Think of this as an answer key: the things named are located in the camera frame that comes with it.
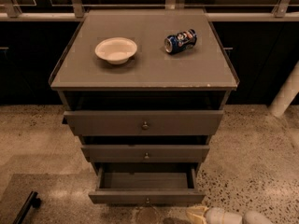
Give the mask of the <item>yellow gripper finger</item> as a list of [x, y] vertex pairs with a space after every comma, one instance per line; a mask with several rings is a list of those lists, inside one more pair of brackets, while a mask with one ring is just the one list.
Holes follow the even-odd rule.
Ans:
[[186, 216], [192, 224], [207, 224], [205, 218], [207, 210], [206, 206], [191, 206], [186, 209]]

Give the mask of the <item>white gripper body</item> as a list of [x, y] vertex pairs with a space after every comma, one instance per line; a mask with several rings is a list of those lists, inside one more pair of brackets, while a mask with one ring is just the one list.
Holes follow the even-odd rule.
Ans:
[[205, 213], [207, 224], [242, 224], [242, 216], [226, 212], [219, 207], [209, 208]]

